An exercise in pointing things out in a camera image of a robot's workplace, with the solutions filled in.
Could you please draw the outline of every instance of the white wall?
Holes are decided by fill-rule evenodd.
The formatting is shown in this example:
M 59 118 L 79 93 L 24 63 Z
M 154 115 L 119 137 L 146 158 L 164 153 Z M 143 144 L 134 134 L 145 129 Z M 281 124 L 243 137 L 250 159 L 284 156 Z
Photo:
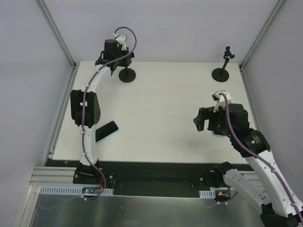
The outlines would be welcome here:
M 138 36 L 136 61 L 241 63 L 277 0 L 46 0 L 75 61 L 99 57 L 119 26 Z
M 289 0 L 244 69 L 257 121 L 303 200 L 303 1 Z
M 0 226 L 41 165 L 71 68 L 34 0 L 0 1 Z

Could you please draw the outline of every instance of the cable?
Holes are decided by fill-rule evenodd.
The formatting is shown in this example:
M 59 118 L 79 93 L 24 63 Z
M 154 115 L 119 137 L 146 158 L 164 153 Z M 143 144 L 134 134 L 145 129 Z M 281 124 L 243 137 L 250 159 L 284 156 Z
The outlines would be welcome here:
M 61 202 L 61 203 L 59 203 L 59 204 L 57 204 L 57 205 L 54 205 L 54 206 L 52 206 L 52 207 L 43 207 L 43 206 L 41 206 L 41 204 L 40 204 L 40 196 L 41 196 L 41 195 L 39 195 L 38 200 L 37 200 L 37 206 L 38 206 L 39 208 L 43 209 L 43 210 L 52 210 L 52 209 L 55 209 L 55 208 L 57 208 L 57 207 L 60 207 L 60 206 L 64 205 L 65 203 L 67 203 L 67 202 L 70 201 L 70 200 L 73 200 L 73 199 L 75 199 L 75 198 L 80 198 L 80 196 L 76 195 L 76 196 L 70 197 L 69 199 L 64 200 L 63 202 Z
M 249 154 L 251 154 L 253 157 L 255 158 L 258 158 L 260 159 L 263 163 L 265 163 L 269 168 L 270 170 L 276 175 L 276 177 L 278 178 L 278 180 L 280 181 L 281 185 L 283 186 L 284 190 L 286 191 L 286 194 L 290 200 L 290 202 L 292 204 L 294 204 L 294 209 L 295 209 L 295 212 L 297 213 L 297 215 L 299 216 L 300 218 L 300 221 L 301 223 L 303 224 L 303 217 L 302 217 L 302 214 L 300 213 L 298 207 L 295 205 L 295 201 L 288 189 L 288 187 L 286 186 L 286 183 L 284 182 L 284 180 L 282 179 L 282 177 L 280 176 L 280 174 L 275 171 L 275 168 L 273 168 L 273 166 L 268 162 L 266 161 L 265 159 L 263 159 L 262 157 L 260 157 L 259 155 L 253 153 L 251 150 L 249 150 L 246 146 L 244 146 L 241 141 L 238 139 L 237 135 L 235 134 L 233 128 L 232 128 L 232 123 L 231 123 L 231 119 L 230 119 L 230 116 L 229 116 L 229 106 L 228 106 L 228 100 L 227 100 L 227 97 L 224 93 L 219 93 L 219 95 L 222 95 L 224 97 L 224 100 L 225 100 L 225 105 L 226 105 L 226 108 L 225 108 L 225 111 L 226 111 L 226 119 L 227 119 L 227 123 L 228 123 L 228 127 L 232 133 L 232 136 L 235 138 L 235 140 L 237 141 L 237 143 L 240 145 L 241 148 L 243 148 L 244 150 L 246 150 Z
M 95 189 L 100 189 L 103 183 L 103 178 L 100 179 L 100 183 L 98 184 L 98 186 Z
M 114 63 L 114 62 L 116 62 L 116 61 L 119 61 L 119 60 L 122 60 L 122 59 L 128 57 L 129 55 L 131 55 L 131 54 L 134 52 L 134 50 L 135 50 L 135 48 L 136 48 L 136 46 L 137 46 L 137 37 L 136 37 L 135 33 L 134 33 L 130 28 L 125 27 L 125 26 L 122 26 L 122 27 L 117 28 L 117 29 L 115 30 L 115 33 L 116 33 L 118 30 L 122 29 L 122 28 L 129 30 L 129 31 L 133 34 L 133 36 L 134 36 L 134 47 L 132 48 L 132 50 L 131 50 L 128 54 L 126 54 L 126 55 L 124 55 L 124 56 L 122 56 L 122 57 L 120 57 L 120 58 L 114 59 L 114 60 L 112 60 L 112 61 L 109 61 L 109 62 L 107 62 L 106 64 L 102 65 L 102 66 L 98 69 L 98 71 L 92 76 L 92 78 L 89 80 L 88 86 L 86 86 L 86 88 L 85 88 L 85 90 L 84 90 L 84 93 L 83 93 L 82 124 L 81 124 L 82 132 L 83 132 L 83 133 L 82 133 L 82 149 L 83 149 L 84 156 L 85 156 L 86 160 L 88 161 L 88 163 L 89 163 L 91 166 L 93 166 L 93 167 L 101 174 L 101 176 L 102 176 L 102 178 L 103 178 L 103 181 L 104 181 L 104 187 L 101 189 L 101 191 L 100 191 L 96 196 L 94 196 L 94 197 L 92 197 L 92 198 L 85 197 L 85 199 L 87 199 L 87 200 L 94 200 L 94 199 L 98 198 L 100 194 L 102 194 L 102 192 L 103 192 L 103 191 L 105 190 L 105 188 L 106 188 L 106 179 L 105 179 L 105 177 L 104 177 L 103 172 L 102 172 L 98 167 L 96 167 L 96 166 L 90 161 L 90 159 L 89 159 L 89 157 L 87 156 L 86 151 L 85 151 L 85 144 L 84 144 L 84 135 L 85 135 L 85 129 L 84 129 L 85 105 L 84 105 L 84 103 L 85 103 L 85 99 L 86 99 L 86 93 L 87 93 L 87 91 L 88 91 L 88 89 L 89 89 L 89 86 L 90 86 L 91 83 L 93 82 L 94 78 L 100 73 L 100 71 L 101 71 L 103 68 L 105 68 L 105 67 L 106 67 L 107 65 L 109 65 L 109 64 L 112 64 L 112 63 Z

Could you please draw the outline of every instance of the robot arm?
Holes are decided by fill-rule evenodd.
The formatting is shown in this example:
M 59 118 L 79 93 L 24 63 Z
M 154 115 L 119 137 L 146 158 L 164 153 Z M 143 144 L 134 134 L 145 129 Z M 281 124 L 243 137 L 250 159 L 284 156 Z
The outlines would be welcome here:
M 268 195 L 250 184 L 229 163 L 215 168 L 218 179 L 242 194 L 261 213 L 265 226 L 297 226 L 301 218 L 299 213 L 303 213 L 303 203 L 286 183 L 265 137 L 261 132 L 250 128 L 247 111 L 241 104 L 230 104 L 232 99 L 225 90 L 216 92 L 213 99 L 217 102 L 215 107 L 199 109 L 199 114 L 194 119 L 197 130 L 204 130 L 204 121 L 209 120 L 208 130 L 214 134 L 226 135 L 233 147 L 254 169 Z
M 117 66 L 127 68 L 134 57 L 134 53 L 129 54 L 125 35 L 114 34 L 114 38 L 105 41 L 104 51 L 101 52 L 95 63 L 95 69 L 90 80 L 80 90 L 71 92 L 71 117 L 78 126 L 81 138 L 80 150 L 85 151 L 81 152 L 80 163 L 85 166 L 90 166 L 91 163 L 96 164 L 98 161 L 95 149 L 96 127 L 101 118 L 101 109 L 96 92 L 111 77 Z M 82 126 L 83 105 L 85 105 L 85 113 L 84 125 Z

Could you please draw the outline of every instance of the round base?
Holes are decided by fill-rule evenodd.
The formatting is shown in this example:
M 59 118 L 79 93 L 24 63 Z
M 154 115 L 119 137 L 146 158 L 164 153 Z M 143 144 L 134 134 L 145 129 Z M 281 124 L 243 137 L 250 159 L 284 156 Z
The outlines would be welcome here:
M 132 69 L 122 69 L 119 72 L 119 78 L 124 83 L 130 83 L 136 78 L 136 72 Z
M 222 70 L 221 68 L 217 68 L 213 70 L 212 77 L 215 81 L 225 82 L 229 78 L 229 73 L 226 70 Z

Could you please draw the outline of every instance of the white table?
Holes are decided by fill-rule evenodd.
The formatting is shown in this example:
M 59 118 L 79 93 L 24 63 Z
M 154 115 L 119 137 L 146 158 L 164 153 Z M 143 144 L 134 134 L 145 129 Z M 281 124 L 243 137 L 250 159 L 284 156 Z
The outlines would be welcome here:
M 212 94 L 225 89 L 233 103 L 243 104 L 255 127 L 238 65 L 229 63 L 230 78 L 212 79 L 213 69 L 222 63 L 133 62 L 136 79 L 119 80 L 117 69 L 98 93 L 102 111 L 98 128 L 115 121 L 119 131 L 97 143 L 99 160 L 177 163 L 221 163 L 246 161 L 233 149 L 227 137 L 198 132 L 193 118 L 200 107 L 216 104 Z M 82 87 L 94 70 L 93 61 L 82 61 L 73 89 Z M 67 107 L 54 160 L 79 160 L 80 135 Z

